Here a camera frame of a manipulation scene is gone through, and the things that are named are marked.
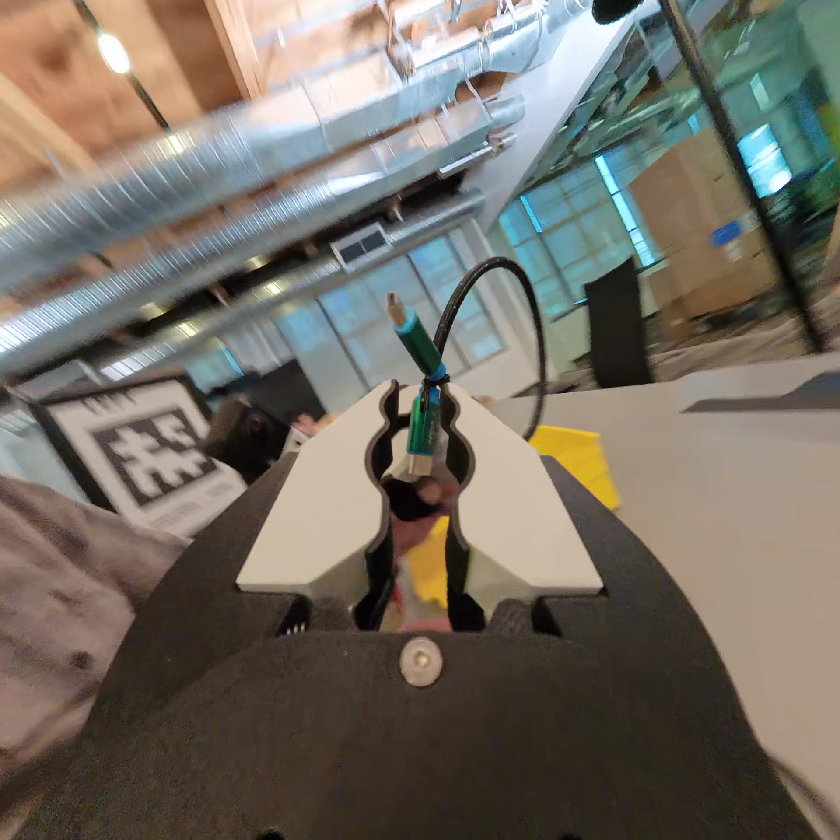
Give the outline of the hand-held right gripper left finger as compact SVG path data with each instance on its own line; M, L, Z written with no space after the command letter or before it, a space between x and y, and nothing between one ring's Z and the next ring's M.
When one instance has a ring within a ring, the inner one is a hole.
M237 577L247 593L338 601L379 628L394 589L390 503L400 387L384 381L297 452Z

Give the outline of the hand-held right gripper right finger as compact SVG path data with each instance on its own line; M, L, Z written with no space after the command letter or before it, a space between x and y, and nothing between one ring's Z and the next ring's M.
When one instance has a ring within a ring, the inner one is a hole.
M443 389L446 466L458 486L445 543L448 620L484 628L499 604L594 596L602 577L550 467L463 389Z

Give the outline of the person's left hand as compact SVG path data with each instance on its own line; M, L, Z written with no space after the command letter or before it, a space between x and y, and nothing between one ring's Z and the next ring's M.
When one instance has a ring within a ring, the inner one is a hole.
M426 476L384 483L391 504L395 589L391 622L403 632L447 632L445 541L449 515L459 487Z

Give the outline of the black office chair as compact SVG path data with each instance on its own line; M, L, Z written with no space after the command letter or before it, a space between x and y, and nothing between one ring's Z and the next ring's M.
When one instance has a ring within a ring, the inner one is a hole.
M584 284L584 292L595 382L602 389L653 384L634 261Z

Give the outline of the black ceiling vent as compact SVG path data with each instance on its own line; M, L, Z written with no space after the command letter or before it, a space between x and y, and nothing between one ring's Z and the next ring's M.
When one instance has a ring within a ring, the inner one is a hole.
M330 248L341 267L354 272L389 255L393 251L393 241L383 225L376 222L333 240Z

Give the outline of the round ceiling lamp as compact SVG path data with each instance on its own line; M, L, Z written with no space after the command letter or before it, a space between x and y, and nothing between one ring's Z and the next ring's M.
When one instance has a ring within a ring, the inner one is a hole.
M115 35L100 29L96 33L96 44L100 57L111 72L126 77L133 74L129 54Z

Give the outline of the silver ceiling duct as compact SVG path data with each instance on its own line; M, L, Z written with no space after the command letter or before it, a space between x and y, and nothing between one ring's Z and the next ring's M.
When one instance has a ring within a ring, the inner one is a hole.
M522 96L470 99L304 171L253 208L184 244L14 316L1 327L2 376L20 376L378 203L476 152L518 123Z
M369 18L383 35L294 69L264 96L104 158L89 173L2 196L2 293L287 173L328 159L455 99L487 72L551 58L593 2L310 2L276 28L292 58L316 36Z

